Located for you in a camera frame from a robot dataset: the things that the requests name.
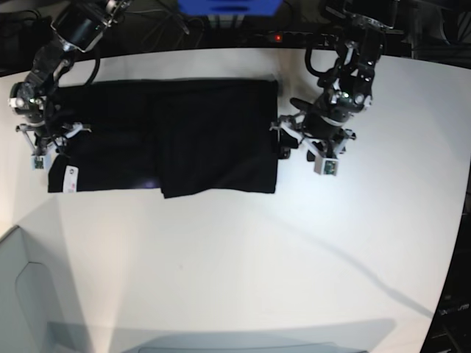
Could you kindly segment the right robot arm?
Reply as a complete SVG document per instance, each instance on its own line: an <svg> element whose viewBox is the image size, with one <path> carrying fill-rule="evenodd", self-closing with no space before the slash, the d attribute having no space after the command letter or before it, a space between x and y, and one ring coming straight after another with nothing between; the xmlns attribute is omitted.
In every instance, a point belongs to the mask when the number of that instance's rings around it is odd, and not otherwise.
<svg viewBox="0 0 471 353"><path fill-rule="evenodd" d="M130 6L130 1L73 1L52 21L53 39L35 55L25 80L13 85L9 106L25 119L16 127L35 158L67 140L50 128L56 108L52 96L60 78L74 66L77 54L92 51L104 33Z"/></svg>

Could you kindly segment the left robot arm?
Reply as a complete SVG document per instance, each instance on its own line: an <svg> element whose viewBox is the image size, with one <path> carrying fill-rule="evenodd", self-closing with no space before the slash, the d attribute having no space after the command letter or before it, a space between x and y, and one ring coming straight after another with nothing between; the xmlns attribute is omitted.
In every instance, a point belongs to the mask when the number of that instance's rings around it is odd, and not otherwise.
<svg viewBox="0 0 471 353"><path fill-rule="evenodd" d="M312 65L319 35L307 42L305 50L305 67L318 79L322 93L313 102L291 98L299 112L280 116L272 126L278 132L281 160L302 143L313 146L311 161L318 156L333 159L345 153L348 141L356 139L344 125L372 102L375 66L386 50L385 34L394 27L398 6L398 1L338 1L335 9L342 14L340 19L319 29L319 34L334 29L338 35L333 67L318 71Z"/></svg>

